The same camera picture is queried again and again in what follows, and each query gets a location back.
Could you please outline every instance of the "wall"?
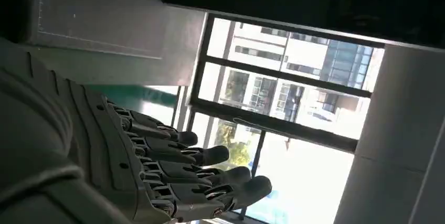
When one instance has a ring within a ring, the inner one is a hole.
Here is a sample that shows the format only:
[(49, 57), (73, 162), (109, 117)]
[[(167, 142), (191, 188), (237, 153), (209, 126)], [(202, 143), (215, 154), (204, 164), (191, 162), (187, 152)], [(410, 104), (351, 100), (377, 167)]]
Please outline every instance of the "wall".
[(26, 4), (29, 20), (16, 25), (28, 33), (19, 42), (62, 76), (84, 84), (190, 84), (204, 12), (161, 0)]
[[(442, 134), (443, 66), (445, 52), (385, 47), (335, 224), (408, 223)], [(423, 203), (423, 210), (443, 207)]]

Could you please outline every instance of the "tree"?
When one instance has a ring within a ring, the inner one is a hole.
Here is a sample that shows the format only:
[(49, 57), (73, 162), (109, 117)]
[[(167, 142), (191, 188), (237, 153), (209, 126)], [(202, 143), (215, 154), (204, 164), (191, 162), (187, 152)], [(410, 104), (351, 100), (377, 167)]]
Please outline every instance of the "tree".
[(228, 170), (231, 165), (247, 166), (250, 157), (248, 153), (248, 144), (243, 142), (233, 142), (235, 137), (236, 124), (230, 122), (219, 122), (218, 132), (215, 140), (216, 145), (225, 145), (230, 152), (230, 158), (224, 164), (216, 165), (217, 168)]

